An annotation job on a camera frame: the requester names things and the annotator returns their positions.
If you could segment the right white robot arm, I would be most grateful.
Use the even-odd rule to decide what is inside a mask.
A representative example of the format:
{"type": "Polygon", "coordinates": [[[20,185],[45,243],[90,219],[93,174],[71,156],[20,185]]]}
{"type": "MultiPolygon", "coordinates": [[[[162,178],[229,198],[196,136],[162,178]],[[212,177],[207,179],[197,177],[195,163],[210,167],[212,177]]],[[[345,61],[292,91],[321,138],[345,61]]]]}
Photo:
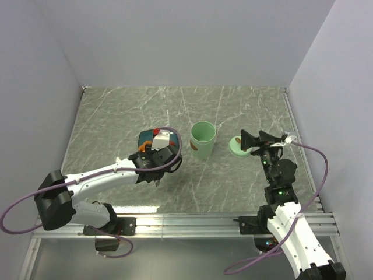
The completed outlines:
{"type": "Polygon", "coordinates": [[[293,189],[297,165],[283,157],[283,148],[298,145],[297,137],[275,137],[264,131],[255,137],[244,129],[240,134],[240,149],[260,157],[268,182],[267,203],[259,208],[257,227],[261,232],[271,233],[277,241],[253,263],[283,252],[295,279],[346,279],[343,264],[334,262],[314,235],[304,216],[307,207],[300,204],[293,189]]]}

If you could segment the fried chicken nugget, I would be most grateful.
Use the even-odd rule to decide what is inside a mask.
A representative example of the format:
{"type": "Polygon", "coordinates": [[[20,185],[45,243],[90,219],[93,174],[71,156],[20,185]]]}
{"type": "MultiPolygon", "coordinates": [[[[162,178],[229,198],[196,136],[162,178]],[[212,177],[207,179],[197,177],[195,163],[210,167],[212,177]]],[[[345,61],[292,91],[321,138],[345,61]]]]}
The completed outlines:
{"type": "Polygon", "coordinates": [[[145,152],[147,146],[152,146],[152,141],[144,141],[144,143],[142,143],[142,144],[138,147],[138,151],[139,151],[139,152],[145,152]]]}

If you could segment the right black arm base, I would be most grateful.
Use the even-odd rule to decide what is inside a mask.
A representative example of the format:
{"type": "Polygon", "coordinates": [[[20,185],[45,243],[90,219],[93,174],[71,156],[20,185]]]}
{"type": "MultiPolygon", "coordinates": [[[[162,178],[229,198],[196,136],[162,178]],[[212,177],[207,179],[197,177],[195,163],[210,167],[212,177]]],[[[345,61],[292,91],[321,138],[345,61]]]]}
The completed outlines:
{"type": "Polygon", "coordinates": [[[267,253],[278,245],[277,239],[272,235],[271,237],[261,237],[261,235],[270,235],[267,229],[267,221],[274,217],[274,212],[269,205],[260,206],[256,216],[239,216],[233,219],[238,223],[240,235],[253,235],[255,247],[267,253]]]}

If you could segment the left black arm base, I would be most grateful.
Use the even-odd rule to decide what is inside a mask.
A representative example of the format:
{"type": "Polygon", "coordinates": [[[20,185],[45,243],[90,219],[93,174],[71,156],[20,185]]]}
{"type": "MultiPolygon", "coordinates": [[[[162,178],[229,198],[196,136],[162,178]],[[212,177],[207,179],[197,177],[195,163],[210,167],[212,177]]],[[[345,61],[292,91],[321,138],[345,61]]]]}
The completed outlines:
{"type": "Polygon", "coordinates": [[[83,235],[84,236],[95,236],[94,246],[96,254],[101,255],[104,258],[117,259],[123,258],[133,251],[134,244],[126,236],[133,236],[136,229],[136,218],[117,217],[113,207],[110,204],[103,203],[99,204],[97,201],[94,206],[99,209],[103,208],[108,211],[109,221],[101,227],[94,227],[92,225],[84,225],[83,235]],[[119,249],[121,242],[127,242],[130,245],[128,252],[122,255],[108,255],[107,253],[116,252],[119,249]]]}

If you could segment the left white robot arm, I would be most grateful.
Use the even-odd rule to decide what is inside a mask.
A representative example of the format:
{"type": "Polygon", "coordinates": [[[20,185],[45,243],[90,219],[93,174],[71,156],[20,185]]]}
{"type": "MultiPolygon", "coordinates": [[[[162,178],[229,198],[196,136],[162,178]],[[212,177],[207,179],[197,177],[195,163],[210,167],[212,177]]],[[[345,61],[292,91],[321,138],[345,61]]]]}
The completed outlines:
{"type": "Polygon", "coordinates": [[[91,226],[105,235],[117,234],[119,217],[109,203],[88,203],[86,199],[116,187],[151,183],[175,172],[181,165],[181,149],[168,145],[90,172],[64,175],[51,172],[39,187],[34,200],[44,230],[52,231],[69,223],[91,226]]]}

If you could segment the teal square plate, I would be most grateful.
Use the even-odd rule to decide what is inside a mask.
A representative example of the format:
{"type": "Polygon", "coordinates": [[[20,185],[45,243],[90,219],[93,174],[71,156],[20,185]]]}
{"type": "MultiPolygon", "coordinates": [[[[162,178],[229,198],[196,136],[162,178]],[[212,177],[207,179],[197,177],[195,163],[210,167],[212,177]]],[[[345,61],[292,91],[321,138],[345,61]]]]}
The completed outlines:
{"type": "Polygon", "coordinates": [[[170,160],[172,163],[182,161],[182,138],[179,132],[171,127],[160,127],[142,131],[138,138],[138,151],[147,154],[158,153],[163,149],[168,149],[176,159],[170,160]]]}

